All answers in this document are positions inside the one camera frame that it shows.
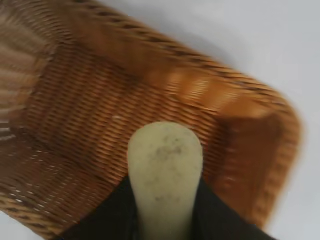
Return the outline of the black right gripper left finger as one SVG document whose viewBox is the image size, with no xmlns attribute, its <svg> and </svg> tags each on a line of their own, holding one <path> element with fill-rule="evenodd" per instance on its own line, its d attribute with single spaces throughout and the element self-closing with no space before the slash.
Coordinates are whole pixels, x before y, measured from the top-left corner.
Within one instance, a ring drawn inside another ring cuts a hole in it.
<svg viewBox="0 0 320 240">
<path fill-rule="evenodd" d="M 137 208 L 129 177 L 97 208 L 57 237 L 59 240 L 136 240 Z"/>
</svg>

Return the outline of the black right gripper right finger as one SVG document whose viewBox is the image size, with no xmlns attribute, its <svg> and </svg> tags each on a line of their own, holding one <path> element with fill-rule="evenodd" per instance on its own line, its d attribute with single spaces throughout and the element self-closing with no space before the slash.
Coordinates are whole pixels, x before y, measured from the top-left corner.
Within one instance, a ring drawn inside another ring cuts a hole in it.
<svg viewBox="0 0 320 240">
<path fill-rule="evenodd" d="M 274 238 L 242 219 L 201 179 L 192 219 L 193 240 L 273 240 Z"/>
</svg>

